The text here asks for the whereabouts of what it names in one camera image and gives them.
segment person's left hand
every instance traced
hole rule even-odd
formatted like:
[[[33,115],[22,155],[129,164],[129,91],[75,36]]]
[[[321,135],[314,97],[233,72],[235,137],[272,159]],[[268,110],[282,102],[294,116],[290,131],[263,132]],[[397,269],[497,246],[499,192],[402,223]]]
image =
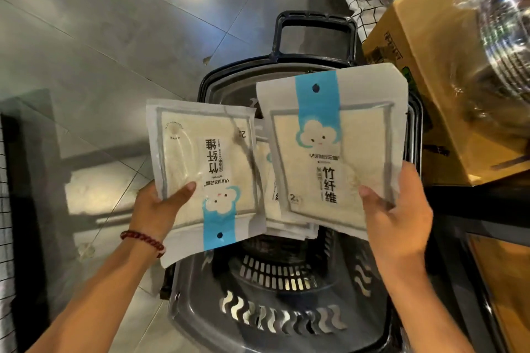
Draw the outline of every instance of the person's left hand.
[[[167,200],[162,201],[156,194],[153,180],[138,191],[129,230],[144,233],[162,243],[175,224],[176,213],[188,202],[196,187],[194,181],[189,182]]]

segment cloud cartoon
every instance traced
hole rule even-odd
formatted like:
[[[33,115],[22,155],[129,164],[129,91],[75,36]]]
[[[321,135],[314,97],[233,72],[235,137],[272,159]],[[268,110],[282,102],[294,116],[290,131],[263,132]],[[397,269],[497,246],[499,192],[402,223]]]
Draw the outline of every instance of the cloud cartoon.
[[[305,148],[323,148],[336,142],[336,130],[324,127],[319,121],[309,120],[298,134],[298,143]]]
[[[210,211],[216,211],[218,214],[226,214],[234,207],[239,199],[238,190],[229,187],[218,189],[206,199],[205,208]]]

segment tile floor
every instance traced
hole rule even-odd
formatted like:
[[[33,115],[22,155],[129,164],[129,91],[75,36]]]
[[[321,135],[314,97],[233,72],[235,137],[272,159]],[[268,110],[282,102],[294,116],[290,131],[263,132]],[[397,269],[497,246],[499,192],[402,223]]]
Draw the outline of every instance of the tile floor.
[[[153,178],[146,99],[195,100],[207,72],[268,54],[288,9],[349,14],[343,0],[0,0],[0,109],[23,123],[53,317]],[[282,50],[341,57],[339,42],[289,28]],[[166,319],[163,273],[144,276],[112,352],[198,351]]]

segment cardboard box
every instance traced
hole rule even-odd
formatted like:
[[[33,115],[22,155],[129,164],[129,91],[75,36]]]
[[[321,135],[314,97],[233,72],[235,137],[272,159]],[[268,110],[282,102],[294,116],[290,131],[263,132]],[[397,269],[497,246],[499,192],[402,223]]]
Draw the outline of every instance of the cardboard box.
[[[474,17],[454,0],[396,0],[362,46],[369,62],[393,62],[421,95],[425,184],[474,186],[530,169],[528,141],[485,132],[452,87],[454,59],[476,42],[463,27]]]

